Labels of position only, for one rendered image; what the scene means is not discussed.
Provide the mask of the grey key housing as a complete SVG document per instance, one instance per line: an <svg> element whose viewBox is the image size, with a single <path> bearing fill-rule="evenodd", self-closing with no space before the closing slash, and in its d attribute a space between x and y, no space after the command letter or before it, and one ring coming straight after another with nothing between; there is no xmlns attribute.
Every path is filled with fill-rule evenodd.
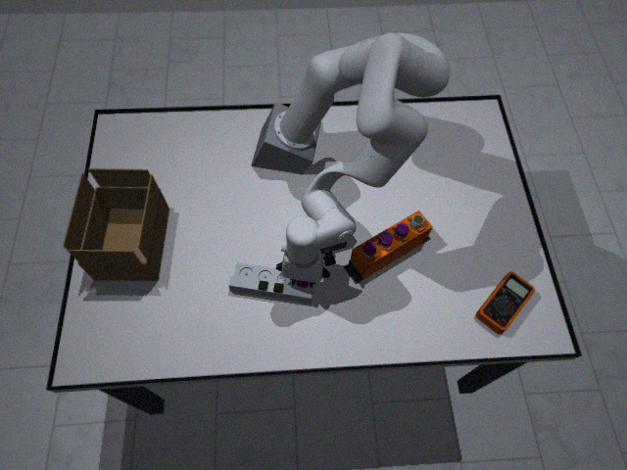
<svg viewBox="0 0 627 470"><path fill-rule="evenodd" d="M347 246L347 240L344 241L344 242L338 242L338 243L335 243L335 244L332 244L332 245L328 245L328 246L319 248L321 253L326 255L326 257L323 257L325 265L328 266L328 265L335 264L336 261L335 261L334 256L331 255L332 252L336 251L336 250L339 250L339 249L346 248L346 246Z"/></svg>

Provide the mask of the orange digital multimeter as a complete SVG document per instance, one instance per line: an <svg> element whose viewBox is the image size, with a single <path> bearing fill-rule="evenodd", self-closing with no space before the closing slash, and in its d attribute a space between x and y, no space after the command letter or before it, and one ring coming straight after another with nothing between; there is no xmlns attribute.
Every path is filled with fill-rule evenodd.
<svg viewBox="0 0 627 470"><path fill-rule="evenodd" d="M497 334L502 334L534 292L531 284L509 272L476 312L476 317Z"/></svg>

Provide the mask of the brown cardboard box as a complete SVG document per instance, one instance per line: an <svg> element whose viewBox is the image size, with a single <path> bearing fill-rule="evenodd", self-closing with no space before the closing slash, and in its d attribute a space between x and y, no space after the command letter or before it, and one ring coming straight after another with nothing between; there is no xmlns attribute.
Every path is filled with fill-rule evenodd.
<svg viewBox="0 0 627 470"><path fill-rule="evenodd" d="M159 281L169 206L153 174L88 170L100 187L81 173L63 246L95 281Z"/></svg>

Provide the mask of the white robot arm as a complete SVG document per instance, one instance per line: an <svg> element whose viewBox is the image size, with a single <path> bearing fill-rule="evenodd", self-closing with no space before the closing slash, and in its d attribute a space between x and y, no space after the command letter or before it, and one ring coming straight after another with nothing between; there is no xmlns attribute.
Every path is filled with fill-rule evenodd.
<svg viewBox="0 0 627 470"><path fill-rule="evenodd" d="M394 99L395 88L411 96L431 97L443 91L449 79L443 52L427 39L409 33L386 33L311 59L288 110L274 122L276 137L291 149L310 147L315 129L333 104L333 95L362 84L357 127L369 141L353 160L323 170L304 193L301 203L308 216L297 216L288 223L287 246L281 247L294 266L313 266L319 248L344 242L355 233L356 223L330 191L340 177L348 175L366 185L383 187L425 139L426 119Z"/></svg>

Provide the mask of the grey rectangular panel with round recesses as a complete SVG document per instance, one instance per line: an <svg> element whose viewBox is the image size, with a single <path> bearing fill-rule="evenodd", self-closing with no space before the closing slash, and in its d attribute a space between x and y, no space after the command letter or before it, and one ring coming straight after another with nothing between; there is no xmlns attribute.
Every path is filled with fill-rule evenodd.
<svg viewBox="0 0 627 470"><path fill-rule="evenodd" d="M247 279L246 279L247 278ZM273 267L237 262L234 277L230 276L230 292L312 304L313 287L298 287L282 271Z"/></svg>

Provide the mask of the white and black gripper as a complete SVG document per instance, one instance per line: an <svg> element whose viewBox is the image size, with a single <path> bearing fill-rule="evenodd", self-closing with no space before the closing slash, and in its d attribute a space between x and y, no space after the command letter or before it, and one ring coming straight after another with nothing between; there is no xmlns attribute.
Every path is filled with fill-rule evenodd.
<svg viewBox="0 0 627 470"><path fill-rule="evenodd" d="M289 278L292 281L292 285L295 285L296 280L310 282L310 287L313 284L320 282L322 278L329 278L330 272L323 267L323 257L321 251L317 262L309 268L298 268L294 266L286 257L284 253L283 261L276 265L276 269L282 271L282 275L285 278Z"/></svg>

